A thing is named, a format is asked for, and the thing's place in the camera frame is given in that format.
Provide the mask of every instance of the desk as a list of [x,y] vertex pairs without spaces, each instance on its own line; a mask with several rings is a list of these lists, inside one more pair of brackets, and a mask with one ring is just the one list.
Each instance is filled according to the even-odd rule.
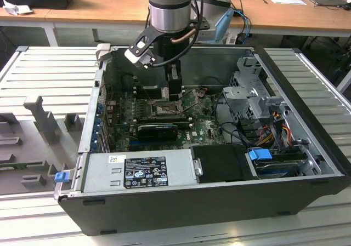
[[[274,4],[270,0],[242,0],[251,19],[251,33],[348,37],[351,12],[307,5]],[[239,0],[233,0],[240,8]],[[0,25],[44,28],[51,46],[57,46],[56,28],[108,28],[141,31],[148,13],[148,0],[73,0],[66,10],[34,9],[34,14],[12,16],[0,12]],[[234,18],[231,33],[239,33],[243,22]]]

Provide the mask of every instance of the gray plastic part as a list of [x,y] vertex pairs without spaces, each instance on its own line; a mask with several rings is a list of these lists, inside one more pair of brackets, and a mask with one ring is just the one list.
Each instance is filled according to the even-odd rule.
[[54,181],[55,175],[56,175],[57,172],[58,171],[57,171],[55,165],[51,164],[50,167],[49,167],[49,171],[48,171],[48,178],[50,178],[52,181]]
[[18,124],[18,120],[13,113],[0,114],[0,122],[8,122],[9,124]]
[[36,170],[48,170],[49,169],[49,164],[44,160],[41,164],[36,164],[36,165],[28,165],[27,168],[32,168]]
[[22,140],[20,138],[0,138],[0,146],[13,146],[21,144]]
[[0,154],[0,164],[13,163],[15,159],[13,154]]
[[26,52],[29,46],[18,46],[16,52]]
[[8,122],[0,122],[0,134],[13,133]]
[[41,96],[29,96],[26,98],[23,106],[30,110],[36,120],[36,127],[39,128],[49,144],[56,142],[55,128],[57,127],[56,121],[51,112],[48,114],[44,111],[43,98]]
[[45,186],[46,180],[42,175],[27,175],[22,177],[21,181],[22,185],[25,187],[37,187],[37,186]]
[[77,113],[68,113],[65,116],[65,125],[67,131],[80,131],[82,130],[82,123]]

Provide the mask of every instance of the white label sticker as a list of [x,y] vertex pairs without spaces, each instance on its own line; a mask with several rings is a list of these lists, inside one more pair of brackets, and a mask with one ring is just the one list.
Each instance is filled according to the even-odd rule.
[[126,158],[126,155],[109,156],[109,163],[123,163]]

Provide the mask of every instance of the red wire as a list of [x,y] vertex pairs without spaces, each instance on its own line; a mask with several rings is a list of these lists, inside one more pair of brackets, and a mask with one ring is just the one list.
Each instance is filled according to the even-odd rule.
[[267,125],[266,125],[265,127],[262,128],[261,132],[259,133],[259,141],[262,140],[262,133],[263,133],[263,131],[264,131],[265,129],[267,129],[267,128],[269,128],[269,126],[267,126]]

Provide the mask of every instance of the blue tab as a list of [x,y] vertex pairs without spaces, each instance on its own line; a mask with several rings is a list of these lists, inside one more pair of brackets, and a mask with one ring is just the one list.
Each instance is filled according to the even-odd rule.
[[69,177],[69,172],[57,172],[55,175],[55,183],[70,182]]
[[253,149],[248,155],[251,160],[265,160],[272,159],[272,155],[270,154],[268,149]]

